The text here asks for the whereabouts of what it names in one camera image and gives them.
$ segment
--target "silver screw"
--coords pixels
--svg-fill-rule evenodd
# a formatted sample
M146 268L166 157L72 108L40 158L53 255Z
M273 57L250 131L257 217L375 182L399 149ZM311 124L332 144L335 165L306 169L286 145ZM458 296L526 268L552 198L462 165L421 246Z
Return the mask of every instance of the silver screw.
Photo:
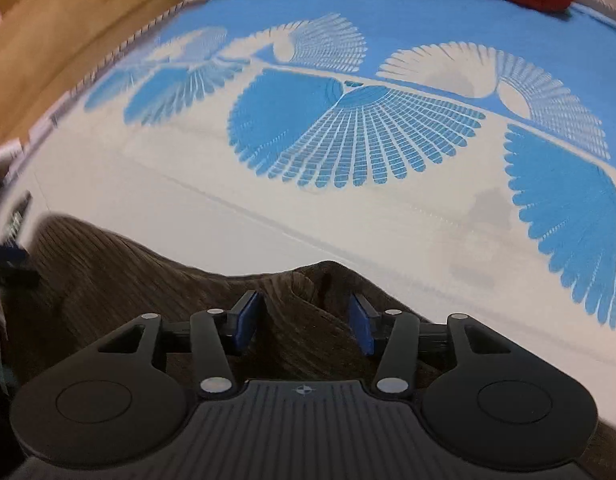
M400 394L408 389L409 384L398 377L385 377L377 383L377 389L384 394Z
M209 394L222 394L232 388L232 381L225 377L208 377L201 381L201 389Z

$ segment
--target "blue bedsheet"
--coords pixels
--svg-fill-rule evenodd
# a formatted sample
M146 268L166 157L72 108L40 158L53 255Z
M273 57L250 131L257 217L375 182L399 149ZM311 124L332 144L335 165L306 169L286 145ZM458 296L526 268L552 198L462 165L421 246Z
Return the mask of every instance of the blue bedsheet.
M616 28L502 0L214 0L88 94L150 127L257 74L226 141L253 176L386 184L460 156L488 114L519 219L572 299L616 327Z

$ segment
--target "brown corduroy fabric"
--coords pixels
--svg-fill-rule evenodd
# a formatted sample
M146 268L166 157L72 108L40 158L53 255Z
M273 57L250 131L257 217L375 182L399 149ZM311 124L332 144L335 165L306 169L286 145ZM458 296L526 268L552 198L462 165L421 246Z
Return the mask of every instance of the brown corduroy fabric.
M248 352L232 358L238 380L369 381L376 364L354 341L345 313L352 291L378 310L404 309L376 285L334 262L278 274L225 277L166 260L119 235L53 216L30 247L41 274L35 290L8 294L4 359L25 383L75 351L146 312L187 320L230 308L242 294L265 294L266 313ZM168 374L190 380L189 356L168 356ZM438 371L420 363L419 386ZM616 480L616 431L600 424L581 460L600 480Z

